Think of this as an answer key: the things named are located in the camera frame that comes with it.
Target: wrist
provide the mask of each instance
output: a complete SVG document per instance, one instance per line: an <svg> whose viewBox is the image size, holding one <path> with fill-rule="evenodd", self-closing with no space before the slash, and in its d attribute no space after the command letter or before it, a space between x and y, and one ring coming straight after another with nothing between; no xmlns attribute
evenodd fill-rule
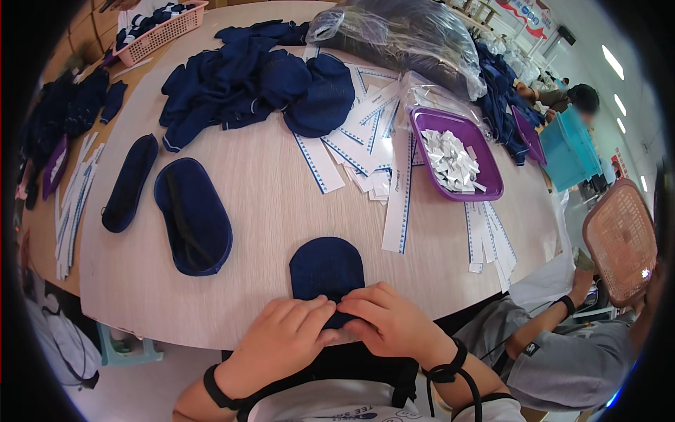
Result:
<svg viewBox="0 0 675 422"><path fill-rule="evenodd" d="M236 365L230 358L218 365L213 374L218 388L232 400L249 397L264 387L258 386L251 374L242 369L242 365Z"/></svg>
<svg viewBox="0 0 675 422"><path fill-rule="evenodd" d="M578 309L581 305L583 305L584 301L586 300L586 296L588 296L588 290L583 292L578 288L572 288L572 291L567 296L569 296L570 299L572 299L574 307Z"/></svg>
<svg viewBox="0 0 675 422"><path fill-rule="evenodd" d="M424 353L416 357L415 360L425 371L431 370L438 365L452 362L457 354L457 345L445 333L435 338L435 341L425 348Z"/></svg>

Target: white t-shirt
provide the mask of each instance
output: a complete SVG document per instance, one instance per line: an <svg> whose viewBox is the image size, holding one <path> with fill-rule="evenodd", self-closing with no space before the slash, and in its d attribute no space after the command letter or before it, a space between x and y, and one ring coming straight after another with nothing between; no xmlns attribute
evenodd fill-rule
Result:
<svg viewBox="0 0 675 422"><path fill-rule="evenodd" d="M120 10L117 17L117 32L120 32L124 28L129 28L134 16L141 15L142 17L137 20L137 22L140 22L143 18L152 16L155 10L165 7L168 3L178 4L178 0L140 0L140 3L134 6L133 9Z"/></svg>
<svg viewBox="0 0 675 422"><path fill-rule="evenodd" d="M253 406L248 422L325 422L367 419L371 422L434 422L422 416L408 399L404 408L391 407L394 388L388 384L355 379L324 379L265 397ZM473 406L454 422L473 422ZM483 403L484 422L524 422L520 404L513 398Z"/></svg>

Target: white floor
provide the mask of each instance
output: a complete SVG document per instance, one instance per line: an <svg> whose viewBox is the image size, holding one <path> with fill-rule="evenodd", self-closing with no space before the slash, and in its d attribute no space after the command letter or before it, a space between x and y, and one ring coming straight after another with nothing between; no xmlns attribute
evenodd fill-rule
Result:
<svg viewBox="0 0 675 422"><path fill-rule="evenodd" d="M101 367L93 390L67 388L82 415L95 422L166 422L178 395L221 361L220 350L159 343L160 362Z"/></svg>

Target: hand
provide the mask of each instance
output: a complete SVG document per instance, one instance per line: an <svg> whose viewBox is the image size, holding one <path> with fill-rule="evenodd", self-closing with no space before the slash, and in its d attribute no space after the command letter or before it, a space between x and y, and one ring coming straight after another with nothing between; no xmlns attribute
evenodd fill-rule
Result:
<svg viewBox="0 0 675 422"><path fill-rule="evenodd" d="M659 306L661 293L664 291L664 285L666 284L666 277L662 271L663 265L662 261L659 260L654 270L649 274L649 284L647 284L645 300L651 311L655 311Z"/></svg>
<svg viewBox="0 0 675 422"><path fill-rule="evenodd" d="M335 313L335 302L277 298L248 328L232 356L215 370L218 388L229 398L245 398L268 384L307 367L324 346L340 336L321 328Z"/></svg>
<svg viewBox="0 0 675 422"><path fill-rule="evenodd" d="M421 309L386 282L352 290L337 305L353 319L344 329L383 357L411 357L425 369L450 363L457 346Z"/></svg>
<svg viewBox="0 0 675 422"><path fill-rule="evenodd" d="M589 290L593 285L593 271L584 269L574 270L574 280L572 281L572 291L568 295L574 306L579 308L586 300Z"/></svg>
<svg viewBox="0 0 675 422"><path fill-rule="evenodd" d="M556 118L556 111L553 109L546 110L546 121L551 123L553 119Z"/></svg>

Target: pink plastic basket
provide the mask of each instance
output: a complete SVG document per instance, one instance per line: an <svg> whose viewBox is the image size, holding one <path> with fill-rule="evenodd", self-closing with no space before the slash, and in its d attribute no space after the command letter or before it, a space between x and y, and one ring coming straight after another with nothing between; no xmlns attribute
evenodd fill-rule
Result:
<svg viewBox="0 0 675 422"><path fill-rule="evenodd" d="M113 55L118 56L122 63L127 67L138 63L143 57L157 50L159 47L168 43L202 24L204 18L204 7L209 4L205 0L188 0L184 5L195 5L196 7L182 15L155 26L145 34L129 43L122 50L117 51L113 46Z"/></svg>

